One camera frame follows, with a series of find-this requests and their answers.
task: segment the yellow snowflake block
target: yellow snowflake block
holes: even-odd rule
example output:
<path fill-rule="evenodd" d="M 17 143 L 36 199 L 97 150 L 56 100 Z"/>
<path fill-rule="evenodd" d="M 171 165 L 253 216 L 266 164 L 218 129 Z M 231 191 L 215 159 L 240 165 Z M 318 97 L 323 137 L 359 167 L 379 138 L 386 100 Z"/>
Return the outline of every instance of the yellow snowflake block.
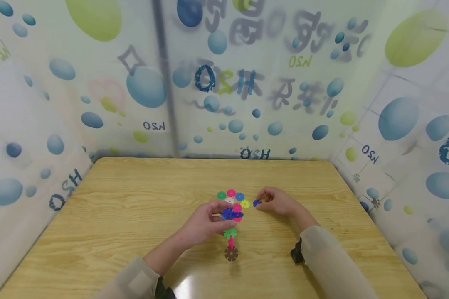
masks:
<path fill-rule="evenodd" d="M 240 201 L 239 204 L 241 205 L 241 208 L 249 208 L 250 206 L 249 201 L 247 201 L 246 199 Z"/>

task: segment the sleeve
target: sleeve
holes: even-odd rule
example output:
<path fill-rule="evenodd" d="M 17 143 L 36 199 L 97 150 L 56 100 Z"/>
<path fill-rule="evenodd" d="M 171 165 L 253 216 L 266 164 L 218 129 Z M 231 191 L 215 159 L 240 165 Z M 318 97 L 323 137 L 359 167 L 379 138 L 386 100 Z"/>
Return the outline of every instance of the sleeve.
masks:
<path fill-rule="evenodd" d="M 301 233 L 301 253 L 330 299 L 378 299 L 338 240 L 321 226 Z"/>
<path fill-rule="evenodd" d="M 93 299 L 153 299 L 159 277 L 137 256 Z"/>

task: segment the finger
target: finger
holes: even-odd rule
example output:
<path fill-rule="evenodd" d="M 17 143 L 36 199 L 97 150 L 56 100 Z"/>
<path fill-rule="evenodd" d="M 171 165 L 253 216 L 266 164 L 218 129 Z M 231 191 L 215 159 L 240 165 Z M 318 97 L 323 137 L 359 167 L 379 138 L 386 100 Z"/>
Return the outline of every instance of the finger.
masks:
<path fill-rule="evenodd" d="M 256 210 L 274 211 L 274 201 L 261 202 L 259 205 L 256 205 Z"/>
<path fill-rule="evenodd" d="M 225 208 L 234 208 L 232 203 L 221 201 L 219 199 L 216 199 L 215 201 L 210 201 L 205 205 L 207 205 L 210 214 L 222 214 Z"/>
<path fill-rule="evenodd" d="M 275 191 L 276 191 L 275 187 L 264 187 L 257 193 L 256 198 L 261 199 L 263 195 L 265 195 L 266 193 L 274 195 Z"/>
<path fill-rule="evenodd" d="M 223 218 L 221 218 L 220 216 L 216 216 L 216 215 L 211 215 L 210 220 L 211 220 L 211 222 L 224 221 Z"/>
<path fill-rule="evenodd" d="M 236 222 L 233 220 L 224 220 L 224 221 L 210 223 L 210 227 L 211 227 L 213 233 L 222 233 L 225 230 L 229 230 L 235 226 L 236 226 Z"/>

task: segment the wooden table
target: wooden table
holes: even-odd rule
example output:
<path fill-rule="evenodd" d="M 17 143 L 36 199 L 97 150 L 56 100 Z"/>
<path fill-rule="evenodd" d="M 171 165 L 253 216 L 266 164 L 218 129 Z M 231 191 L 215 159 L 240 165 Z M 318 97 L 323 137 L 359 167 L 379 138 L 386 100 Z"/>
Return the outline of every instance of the wooden table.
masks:
<path fill-rule="evenodd" d="M 102 158 L 0 299 L 90 298 L 218 191 L 234 188 L 252 201 L 263 186 L 279 187 L 305 205 L 338 238 L 379 298 L 425 298 L 329 162 Z M 171 268 L 165 285 L 178 299 L 325 298 L 307 267 L 291 260 L 299 232 L 289 219 L 251 207 L 237 229 L 237 261 L 225 259 L 227 240 L 215 236 Z"/>

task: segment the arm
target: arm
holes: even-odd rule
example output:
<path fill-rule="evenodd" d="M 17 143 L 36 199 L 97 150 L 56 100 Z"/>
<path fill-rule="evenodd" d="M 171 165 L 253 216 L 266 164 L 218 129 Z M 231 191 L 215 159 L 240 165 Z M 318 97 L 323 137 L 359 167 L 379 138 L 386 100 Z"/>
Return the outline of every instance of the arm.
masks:
<path fill-rule="evenodd" d="M 225 201 L 210 201 L 200 205 L 176 233 L 152 249 L 143 258 L 135 257 L 93 299 L 153 299 L 160 276 L 187 249 L 196 246 L 214 233 L 222 233 L 236 226 L 232 220 L 223 220 L 221 214 L 233 205 Z"/>
<path fill-rule="evenodd" d="M 377 299 L 377 295 L 347 252 L 313 215 L 284 191 L 265 187 L 257 195 L 260 211 L 275 211 L 294 219 L 301 231 L 301 253 L 330 299 Z"/>

